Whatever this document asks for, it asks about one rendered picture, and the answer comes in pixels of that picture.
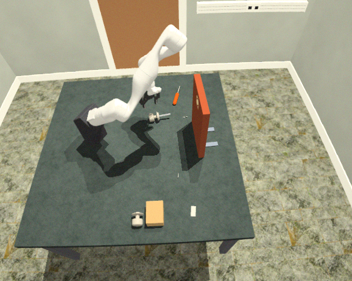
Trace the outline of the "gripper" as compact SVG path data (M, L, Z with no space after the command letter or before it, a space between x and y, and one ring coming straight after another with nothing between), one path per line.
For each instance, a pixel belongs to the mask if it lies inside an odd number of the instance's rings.
M154 103L157 104L157 99L160 98L160 93L157 93L157 96L155 95L147 95L147 91L144 93L142 98L140 99L139 103L143 105L143 108L146 108L146 102L150 99L154 98Z

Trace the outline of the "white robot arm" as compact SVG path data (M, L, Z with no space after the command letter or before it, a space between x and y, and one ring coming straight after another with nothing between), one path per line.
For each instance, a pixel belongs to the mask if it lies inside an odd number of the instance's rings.
M181 51L186 42L186 36L176 27L173 25L167 26L153 49L139 59L139 68L133 76L132 96L128 104L119 99L113 99L105 106L90 110L87 121L93 126L99 126L115 120L125 122L131 116L146 91L147 95L161 92L161 88L156 88L154 82L158 75L158 62Z

